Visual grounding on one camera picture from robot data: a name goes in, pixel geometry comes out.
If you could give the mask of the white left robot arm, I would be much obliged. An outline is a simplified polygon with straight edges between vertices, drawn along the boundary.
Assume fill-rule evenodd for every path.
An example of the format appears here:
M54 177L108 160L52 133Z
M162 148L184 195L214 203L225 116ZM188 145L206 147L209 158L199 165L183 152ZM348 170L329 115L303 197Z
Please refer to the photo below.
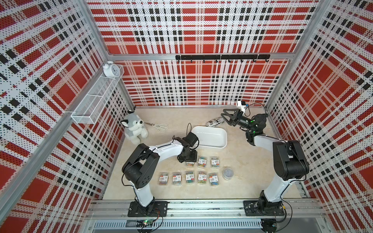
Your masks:
M179 163L197 162L199 138L190 132L186 137L174 137L170 142L157 146L139 144L122 167L124 178L129 181L136 195L130 203L128 217L165 217L167 201L156 201L150 181L159 162L177 157Z

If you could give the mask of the round clear paper clip box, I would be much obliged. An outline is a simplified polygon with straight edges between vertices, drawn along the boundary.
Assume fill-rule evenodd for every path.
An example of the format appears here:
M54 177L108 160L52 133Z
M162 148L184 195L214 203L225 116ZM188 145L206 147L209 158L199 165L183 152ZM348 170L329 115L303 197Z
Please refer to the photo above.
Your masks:
M229 181L234 177L234 171L230 167L224 168L222 176L225 180Z

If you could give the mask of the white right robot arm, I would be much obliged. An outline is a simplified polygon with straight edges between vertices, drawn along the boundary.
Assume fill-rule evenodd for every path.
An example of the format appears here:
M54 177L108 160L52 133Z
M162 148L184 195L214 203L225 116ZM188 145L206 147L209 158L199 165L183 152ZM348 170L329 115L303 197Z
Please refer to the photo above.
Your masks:
M245 131L249 144L268 150L273 155L275 176L270 185L263 191L257 201L245 201L247 216L284 216L283 195L296 181L305 178L309 173L309 164L300 142L286 141L264 134L268 114L257 114L252 118L244 115L240 109L223 109L223 119L230 126L239 126Z

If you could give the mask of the white plastic storage box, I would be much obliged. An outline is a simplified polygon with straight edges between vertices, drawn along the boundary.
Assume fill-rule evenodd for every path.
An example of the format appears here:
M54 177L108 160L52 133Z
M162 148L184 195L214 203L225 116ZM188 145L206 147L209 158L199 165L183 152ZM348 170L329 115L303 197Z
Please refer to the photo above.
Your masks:
M201 148L222 150L227 146L227 132L222 128L196 126L191 132L198 137Z

